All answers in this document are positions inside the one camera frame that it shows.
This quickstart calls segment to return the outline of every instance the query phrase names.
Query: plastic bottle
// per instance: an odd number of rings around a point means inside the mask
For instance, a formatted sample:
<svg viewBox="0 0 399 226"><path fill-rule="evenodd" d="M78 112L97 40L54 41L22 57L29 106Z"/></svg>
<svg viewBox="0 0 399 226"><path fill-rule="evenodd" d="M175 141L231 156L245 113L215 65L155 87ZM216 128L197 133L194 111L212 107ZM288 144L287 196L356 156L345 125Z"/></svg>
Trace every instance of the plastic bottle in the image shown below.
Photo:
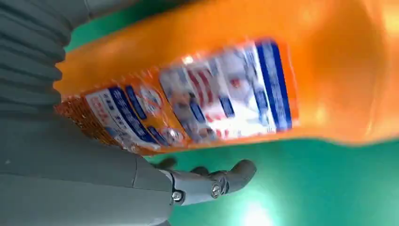
<svg viewBox="0 0 399 226"><path fill-rule="evenodd" d="M287 47L297 124L229 144L295 137L377 142L399 133L398 15L393 0L198 1L70 52L58 65L64 78L55 88L67 99L186 56L271 38Z"/></svg>

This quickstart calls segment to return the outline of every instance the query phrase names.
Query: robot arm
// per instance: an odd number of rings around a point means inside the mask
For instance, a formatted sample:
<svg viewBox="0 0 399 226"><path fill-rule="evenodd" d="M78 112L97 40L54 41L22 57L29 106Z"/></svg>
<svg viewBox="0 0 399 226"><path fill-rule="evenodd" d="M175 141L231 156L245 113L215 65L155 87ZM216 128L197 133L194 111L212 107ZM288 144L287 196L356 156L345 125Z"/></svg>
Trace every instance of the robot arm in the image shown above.
<svg viewBox="0 0 399 226"><path fill-rule="evenodd" d="M157 225L172 184L53 113L71 32L133 0L0 0L0 225Z"/></svg>

